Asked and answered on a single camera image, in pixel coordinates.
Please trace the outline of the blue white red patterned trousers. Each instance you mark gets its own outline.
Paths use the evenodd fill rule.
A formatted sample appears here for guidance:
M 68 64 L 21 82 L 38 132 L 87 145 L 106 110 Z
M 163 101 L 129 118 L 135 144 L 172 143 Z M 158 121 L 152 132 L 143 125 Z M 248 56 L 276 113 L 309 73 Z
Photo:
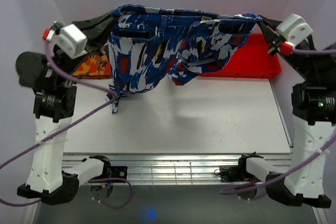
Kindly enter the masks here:
M 119 98 L 148 92 L 166 76 L 182 86 L 222 70 L 262 19 L 252 13 L 231 16 L 132 4 L 112 16 L 117 22 L 108 40 L 109 87 Z

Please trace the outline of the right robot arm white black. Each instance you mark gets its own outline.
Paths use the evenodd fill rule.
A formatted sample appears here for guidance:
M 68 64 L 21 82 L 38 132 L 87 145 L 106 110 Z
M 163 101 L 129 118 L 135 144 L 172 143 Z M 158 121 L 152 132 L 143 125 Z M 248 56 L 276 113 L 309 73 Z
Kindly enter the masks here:
M 258 25 L 269 54 L 279 54 L 303 82 L 294 85 L 291 94 L 295 139 L 289 170 L 283 173 L 255 153 L 242 155 L 238 177 L 254 177 L 259 183 L 235 193 L 263 187 L 269 198 L 286 206 L 330 208 L 323 172 L 327 150 L 335 142 L 335 45 L 316 50 L 312 28 L 296 14 L 283 21 L 263 18 Z

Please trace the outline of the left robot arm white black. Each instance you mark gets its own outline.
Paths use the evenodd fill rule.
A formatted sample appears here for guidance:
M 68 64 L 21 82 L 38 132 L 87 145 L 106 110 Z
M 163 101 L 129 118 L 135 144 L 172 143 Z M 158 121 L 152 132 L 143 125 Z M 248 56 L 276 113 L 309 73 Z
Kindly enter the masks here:
M 111 177 L 111 164 L 104 156 L 87 157 L 70 169 L 62 168 L 62 158 L 67 131 L 76 125 L 72 117 L 79 80 L 73 73 L 90 55 L 100 53 L 115 23 L 110 13 L 68 25 L 54 22 L 43 34 L 44 53 L 26 51 L 17 57 L 19 84 L 35 95 L 36 125 L 33 163 L 26 183 L 17 189 L 19 196 L 65 204 L 86 182 Z

